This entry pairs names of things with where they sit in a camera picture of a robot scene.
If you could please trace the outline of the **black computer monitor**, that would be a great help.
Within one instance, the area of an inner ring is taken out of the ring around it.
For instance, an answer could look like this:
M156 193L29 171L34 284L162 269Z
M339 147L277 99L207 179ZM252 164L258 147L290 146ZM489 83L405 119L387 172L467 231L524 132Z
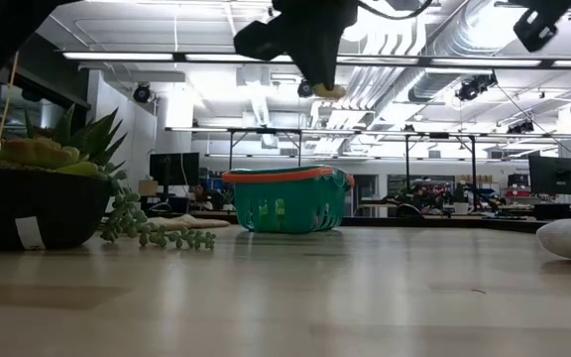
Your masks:
M199 154L150 155L149 176L161 185L197 185L199 181Z
M571 195L571 159L532 156L528 165L533 193Z

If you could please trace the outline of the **long ceiling light bar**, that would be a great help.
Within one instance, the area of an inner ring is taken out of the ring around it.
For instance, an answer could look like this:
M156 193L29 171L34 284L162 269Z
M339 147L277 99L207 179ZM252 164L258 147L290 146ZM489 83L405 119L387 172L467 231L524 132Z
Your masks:
M61 52L68 60L102 62L172 62L204 64L250 64L263 62L224 53ZM571 70L571 58L534 57L429 57L429 56L338 56L340 66L400 66L424 68Z

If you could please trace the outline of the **black workstation frame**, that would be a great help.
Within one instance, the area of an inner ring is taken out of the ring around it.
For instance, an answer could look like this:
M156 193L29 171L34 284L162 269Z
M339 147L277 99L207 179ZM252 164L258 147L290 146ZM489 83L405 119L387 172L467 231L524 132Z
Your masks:
M357 130L301 130L277 132L277 149L261 149L249 141L251 133L232 132L221 154L226 168L269 168L327 165L376 179L379 195L388 193L387 178L398 175L411 186L417 175L475 179L485 158L474 137L447 137L442 133L403 133Z

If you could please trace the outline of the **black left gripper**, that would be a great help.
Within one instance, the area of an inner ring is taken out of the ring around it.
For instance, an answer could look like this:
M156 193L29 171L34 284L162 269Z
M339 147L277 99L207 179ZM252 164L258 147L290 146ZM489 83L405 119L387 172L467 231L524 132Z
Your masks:
M302 52L304 77L333 88L337 55L346 28L357 21L358 0L272 0L280 14L271 21L287 53Z

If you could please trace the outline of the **teal basket with orange rim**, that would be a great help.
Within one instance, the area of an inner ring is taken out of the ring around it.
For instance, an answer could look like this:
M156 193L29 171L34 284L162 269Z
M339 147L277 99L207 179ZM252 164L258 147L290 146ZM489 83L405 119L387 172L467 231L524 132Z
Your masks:
M233 170L222 176L234 186L238 223L252 232L301 234L341 224L354 178L330 166Z

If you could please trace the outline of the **brown paper bag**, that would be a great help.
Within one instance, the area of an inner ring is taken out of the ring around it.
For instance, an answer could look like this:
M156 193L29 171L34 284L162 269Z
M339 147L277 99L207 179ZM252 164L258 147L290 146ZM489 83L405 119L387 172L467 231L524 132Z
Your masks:
M230 223L224 220L196 218L189 214L173 218L151 217L148 219L148 222L153 223L157 226L164 226L167 230L171 231L177 231L183 228L207 229L230 226Z

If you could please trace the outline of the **potted succulent plant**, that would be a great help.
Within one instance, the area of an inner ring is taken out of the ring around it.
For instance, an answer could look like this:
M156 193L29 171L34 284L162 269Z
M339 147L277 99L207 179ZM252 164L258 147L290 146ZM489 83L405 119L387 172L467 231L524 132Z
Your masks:
M111 161L123 139L116 114L71 129L68 109L52 128L25 121L21 138L0 137L0 251L76 248L94 234L141 246L213 249L203 228L172 226L147 216L127 174Z

